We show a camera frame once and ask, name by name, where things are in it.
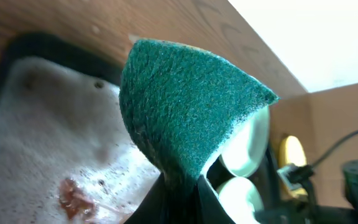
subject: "wooden table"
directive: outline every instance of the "wooden table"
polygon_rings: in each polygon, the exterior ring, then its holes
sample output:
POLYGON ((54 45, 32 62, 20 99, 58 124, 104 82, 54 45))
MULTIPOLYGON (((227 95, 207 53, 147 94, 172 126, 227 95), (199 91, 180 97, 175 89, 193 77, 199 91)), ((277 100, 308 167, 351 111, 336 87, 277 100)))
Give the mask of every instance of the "wooden table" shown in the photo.
POLYGON ((282 98, 306 93, 227 0, 0 0, 0 51, 32 30, 120 64, 129 34, 182 42, 227 58, 282 98))

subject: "green scouring pad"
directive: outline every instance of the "green scouring pad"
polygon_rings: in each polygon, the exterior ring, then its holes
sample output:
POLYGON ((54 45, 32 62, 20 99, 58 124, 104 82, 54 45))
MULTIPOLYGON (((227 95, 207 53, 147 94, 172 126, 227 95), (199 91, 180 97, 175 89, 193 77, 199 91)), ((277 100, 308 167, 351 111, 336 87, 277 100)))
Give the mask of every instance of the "green scouring pad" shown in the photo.
POLYGON ((132 140, 179 195, 258 109, 278 100, 227 60, 188 45, 138 40, 121 77, 122 118, 132 140))

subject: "white bowl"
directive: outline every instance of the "white bowl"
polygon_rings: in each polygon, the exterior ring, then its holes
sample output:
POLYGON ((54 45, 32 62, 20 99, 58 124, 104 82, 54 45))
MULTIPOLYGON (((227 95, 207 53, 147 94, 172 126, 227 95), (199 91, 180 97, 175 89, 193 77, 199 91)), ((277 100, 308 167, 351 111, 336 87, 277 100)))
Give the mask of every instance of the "white bowl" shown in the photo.
POLYGON ((219 201, 236 224, 255 224, 254 212, 264 205, 255 185, 244 177, 234 177, 217 189, 219 201))
POLYGON ((228 143, 219 160, 236 177, 249 177, 259 167, 269 140, 269 107, 258 110, 228 143))

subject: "white wall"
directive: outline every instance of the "white wall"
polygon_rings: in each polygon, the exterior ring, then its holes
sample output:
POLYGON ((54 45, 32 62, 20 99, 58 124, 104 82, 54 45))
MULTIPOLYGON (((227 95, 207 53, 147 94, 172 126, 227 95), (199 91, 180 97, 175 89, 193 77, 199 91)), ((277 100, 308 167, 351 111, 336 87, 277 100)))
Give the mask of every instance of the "white wall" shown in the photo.
POLYGON ((358 83, 358 0, 229 0, 309 91, 358 83))

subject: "sponge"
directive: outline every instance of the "sponge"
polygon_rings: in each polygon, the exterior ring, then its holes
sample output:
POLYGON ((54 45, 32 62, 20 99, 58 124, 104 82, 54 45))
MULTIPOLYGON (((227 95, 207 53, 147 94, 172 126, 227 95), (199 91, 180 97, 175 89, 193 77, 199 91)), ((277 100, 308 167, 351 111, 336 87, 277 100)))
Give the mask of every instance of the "sponge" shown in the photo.
POLYGON ((248 117, 278 96, 222 57, 188 45, 138 40, 119 94, 133 142, 185 196, 248 117))

